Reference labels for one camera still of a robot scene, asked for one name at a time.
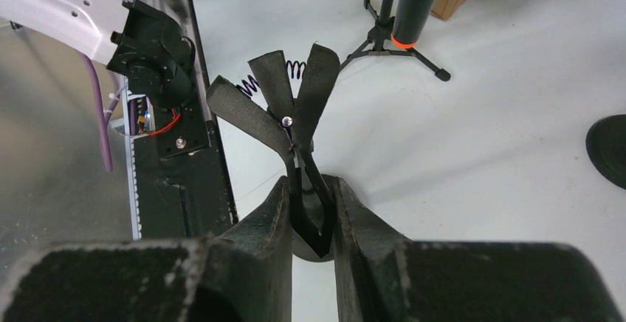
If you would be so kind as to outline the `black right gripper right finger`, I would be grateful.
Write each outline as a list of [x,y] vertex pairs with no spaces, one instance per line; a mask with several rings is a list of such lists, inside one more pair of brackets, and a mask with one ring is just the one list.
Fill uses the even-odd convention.
[[555,242],[414,241],[339,177],[340,321],[622,321],[591,261]]

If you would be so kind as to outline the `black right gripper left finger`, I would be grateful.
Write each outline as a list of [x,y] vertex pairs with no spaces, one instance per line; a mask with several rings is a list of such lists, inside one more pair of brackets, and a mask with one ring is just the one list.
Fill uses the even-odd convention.
[[290,321],[286,178],[221,235],[64,242],[16,262],[3,321]]

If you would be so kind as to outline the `black round-base clamp stand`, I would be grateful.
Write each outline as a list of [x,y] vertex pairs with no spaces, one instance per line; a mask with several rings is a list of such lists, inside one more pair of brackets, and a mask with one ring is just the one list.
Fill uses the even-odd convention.
[[237,90],[221,75],[206,89],[216,116],[275,151],[282,159],[294,231],[319,257],[327,256],[336,223],[336,202],[312,156],[313,136],[340,73],[335,51],[313,44],[300,88],[293,94],[281,50],[248,62],[267,107]]

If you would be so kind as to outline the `black tripod shock mount stand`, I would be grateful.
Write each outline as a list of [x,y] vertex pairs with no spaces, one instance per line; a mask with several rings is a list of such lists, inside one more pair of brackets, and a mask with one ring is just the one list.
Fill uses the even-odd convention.
[[344,69],[357,58],[365,56],[405,56],[416,58],[447,82],[451,74],[436,66],[416,49],[435,0],[382,0],[380,10],[374,9],[371,0],[363,0],[364,8],[374,19],[365,41],[341,63]]

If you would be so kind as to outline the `black round-base clip stand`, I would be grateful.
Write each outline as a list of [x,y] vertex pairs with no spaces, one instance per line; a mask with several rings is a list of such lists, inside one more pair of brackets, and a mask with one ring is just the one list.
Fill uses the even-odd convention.
[[625,115],[596,121],[586,134],[585,145],[596,170],[609,182],[625,189]]

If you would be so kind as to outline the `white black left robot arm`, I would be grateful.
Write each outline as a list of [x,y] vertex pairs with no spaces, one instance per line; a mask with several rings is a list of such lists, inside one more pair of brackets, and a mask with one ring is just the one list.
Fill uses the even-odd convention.
[[182,29],[185,0],[1,0],[1,17],[82,52],[128,78],[133,93],[160,109],[196,97],[195,49]]

